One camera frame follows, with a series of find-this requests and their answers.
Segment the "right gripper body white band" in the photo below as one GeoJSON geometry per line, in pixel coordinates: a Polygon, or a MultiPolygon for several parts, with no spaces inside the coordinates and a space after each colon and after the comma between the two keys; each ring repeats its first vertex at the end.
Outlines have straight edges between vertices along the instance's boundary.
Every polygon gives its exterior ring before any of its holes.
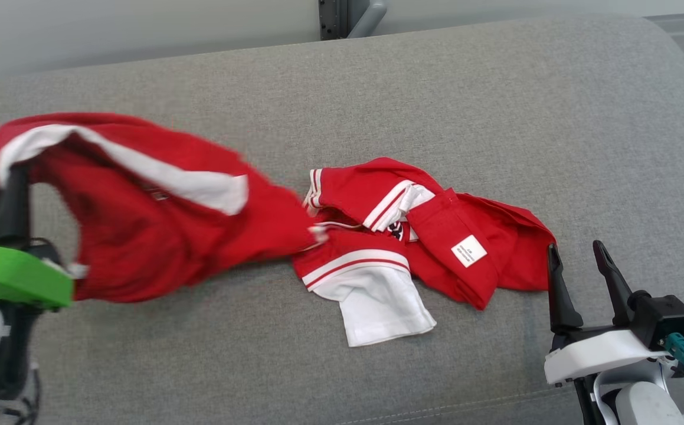
{"type": "Polygon", "coordinates": [[[618,368],[630,373],[645,362],[656,368],[655,384],[665,387],[665,380],[670,378],[670,365],[663,362],[666,355],[666,351],[649,349],[630,330],[610,330],[577,342],[569,342],[568,335],[555,335],[544,373],[547,384],[562,384],[618,368]]]}

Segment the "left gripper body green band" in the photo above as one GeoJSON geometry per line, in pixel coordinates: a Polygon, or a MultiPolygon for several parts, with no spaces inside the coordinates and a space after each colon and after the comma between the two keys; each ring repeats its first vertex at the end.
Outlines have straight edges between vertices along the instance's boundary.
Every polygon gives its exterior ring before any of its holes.
{"type": "Polygon", "coordinates": [[[66,308],[74,301],[74,280],[50,259],[0,247],[0,300],[66,308]]]}

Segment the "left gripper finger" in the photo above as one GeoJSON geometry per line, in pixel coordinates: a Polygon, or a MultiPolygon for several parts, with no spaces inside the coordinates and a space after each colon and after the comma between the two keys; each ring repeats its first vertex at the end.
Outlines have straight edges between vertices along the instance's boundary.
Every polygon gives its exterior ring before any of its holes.
{"type": "Polygon", "coordinates": [[[0,190],[0,246],[31,242],[31,183],[27,167],[13,167],[0,190]]]}

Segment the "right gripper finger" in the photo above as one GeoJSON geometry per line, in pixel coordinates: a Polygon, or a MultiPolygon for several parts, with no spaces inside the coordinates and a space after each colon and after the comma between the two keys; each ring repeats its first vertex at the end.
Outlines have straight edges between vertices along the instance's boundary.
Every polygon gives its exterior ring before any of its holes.
{"type": "Polygon", "coordinates": [[[614,312],[612,323],[614,326],[629,326],[633,320],[634,312],[629,306],[628,301],[633,291],[601,240],[593,241],[593,253],[598,271],[604,277],[608,288],[614,312]]]}
{"type": "Polygon", "coordinates": [[[556,244],[547,248],[548,302],[552,332],[568,332],[582,328],[584,320],[576,311],[563,277],[564,266],[556,244]]]}

